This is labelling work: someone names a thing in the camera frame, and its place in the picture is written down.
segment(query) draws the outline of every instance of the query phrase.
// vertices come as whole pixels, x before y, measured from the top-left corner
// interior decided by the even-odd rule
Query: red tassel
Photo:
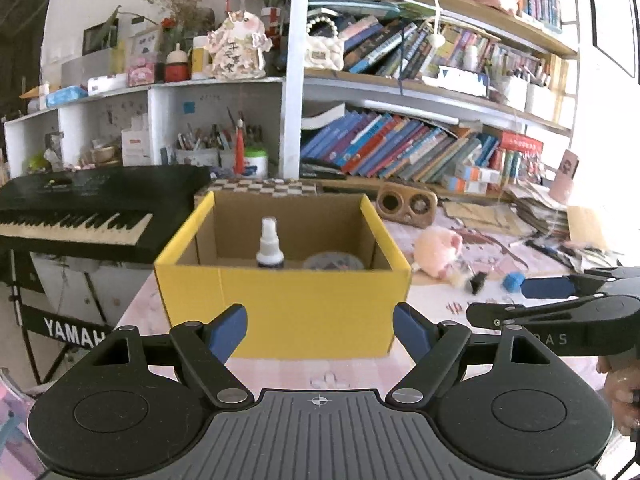
[[[244,138],[242,136],[242,128],[236,128],[236,165],[234,172],[237,175],[244,174]]]

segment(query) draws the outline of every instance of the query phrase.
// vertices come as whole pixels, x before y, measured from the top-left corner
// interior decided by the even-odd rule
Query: pen holder
[[[207,148],[205,150],[175,150],[175,158],[178,164],[187,166],[208,166],[216,168],[220,164],[217,148]]]
[[[530,84],[527,88],[526,112],[534,114],[541,119],[552,121],[556,109],[556,96],[544,86]]]
[[[523,112],[527,105],[527,86],[529,84],[524,80],[511,76],[498,76],[492,81],[498,95],[496,102],[510,106],[516,110]]]

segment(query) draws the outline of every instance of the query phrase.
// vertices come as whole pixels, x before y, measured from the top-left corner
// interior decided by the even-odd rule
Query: yellow cardboard box
[[[284,270],[257,269],[262,218],[278,221]],[[367,270],[306,270],[313,254],[355,254]],[[386,355],[392,311],[411,268],[366,196],[273,198],[209,193],[155,262],[172,326],[209,322],[233,303],[247,309],[234,357],[349,359]]]

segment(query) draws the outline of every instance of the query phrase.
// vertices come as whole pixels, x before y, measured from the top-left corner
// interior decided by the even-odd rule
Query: pink plush toy
[[[444,280],[461,250],[462,236],[444,227],[429,226],[414,243],[414,270],[418,267],[432,278]]]

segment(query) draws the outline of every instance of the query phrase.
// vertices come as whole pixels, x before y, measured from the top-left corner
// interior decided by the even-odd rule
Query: red flower
[[[162,28],[174,28],[176,23],[173,18],[165,18],[160,22],[160,25],[162,25]]]

